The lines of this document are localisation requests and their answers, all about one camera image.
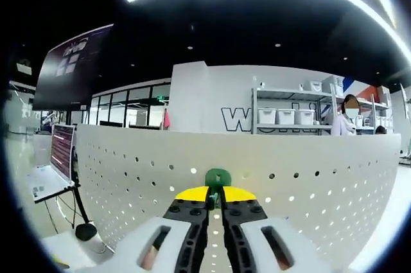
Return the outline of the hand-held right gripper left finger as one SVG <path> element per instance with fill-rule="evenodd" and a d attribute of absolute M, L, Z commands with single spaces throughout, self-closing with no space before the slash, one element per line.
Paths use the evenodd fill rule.
<path fill-rule="evenodd" d="M 118 244 L 113 270 L 120 272 L 199 272 L 207 245 L 210 187 L 179 193 L 162 217 L 155 216 Z M 157 256 L 143 268 L 150 248 Z"/>

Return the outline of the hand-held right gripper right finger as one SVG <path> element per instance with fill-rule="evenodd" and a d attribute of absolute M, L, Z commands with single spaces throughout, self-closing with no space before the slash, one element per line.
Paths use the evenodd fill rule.
<path fill-rule="evenodd" d="M 315 245 L 286 220 L 269 218 L 256 196 L 221 189 L 224 245 L 233 272 L 330 272 Z"/>

